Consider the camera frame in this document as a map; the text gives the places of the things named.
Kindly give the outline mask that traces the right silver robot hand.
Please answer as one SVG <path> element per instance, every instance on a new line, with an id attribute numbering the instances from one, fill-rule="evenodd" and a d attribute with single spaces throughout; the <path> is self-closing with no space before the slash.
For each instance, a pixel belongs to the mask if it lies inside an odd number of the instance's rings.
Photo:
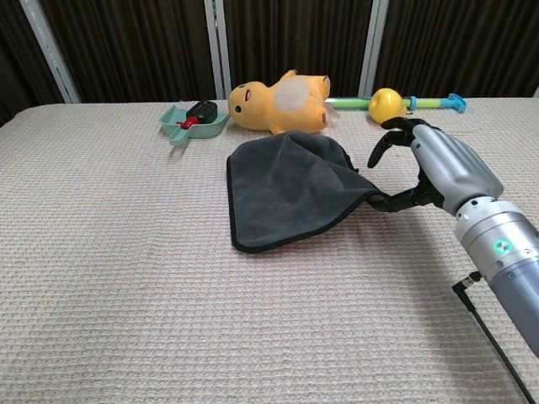
<path id="1" fill-rule="evenodd" d="M 486 162 L 466 143 L 418 118 L 395 117 L 381 123 L 387 133 L 376 143 L 367 167 L 373 168 L 392 146 L 409 148 L 419 165 L 415 187 L 369 200 L 380 212 L 399 212 L 432 204 L 455 216 L 469 200 L 498 198 L 504 191 Z"/>

